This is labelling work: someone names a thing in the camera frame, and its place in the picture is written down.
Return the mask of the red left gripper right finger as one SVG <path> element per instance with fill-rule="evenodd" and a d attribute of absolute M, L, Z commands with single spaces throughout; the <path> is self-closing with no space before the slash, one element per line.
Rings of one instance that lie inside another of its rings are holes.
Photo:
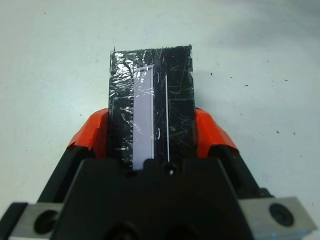
<path fill-rule="evenodd" d="M 198 156 L 221 161 L 239 198 L 260 197 L 260 188 L 228 133 L 203 109 L 196 108 L 195 116 Z"/>

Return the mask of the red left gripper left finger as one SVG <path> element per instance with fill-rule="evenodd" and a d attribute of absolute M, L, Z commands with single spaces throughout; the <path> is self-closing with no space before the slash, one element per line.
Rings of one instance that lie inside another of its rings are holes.
<path fill-rule="evenodd" d="M 108 108 L 94 112 L 72 137 L 40 194 L 38 202 L 62 203 L 82 160 L 106 157 L 108 116 Z"/>

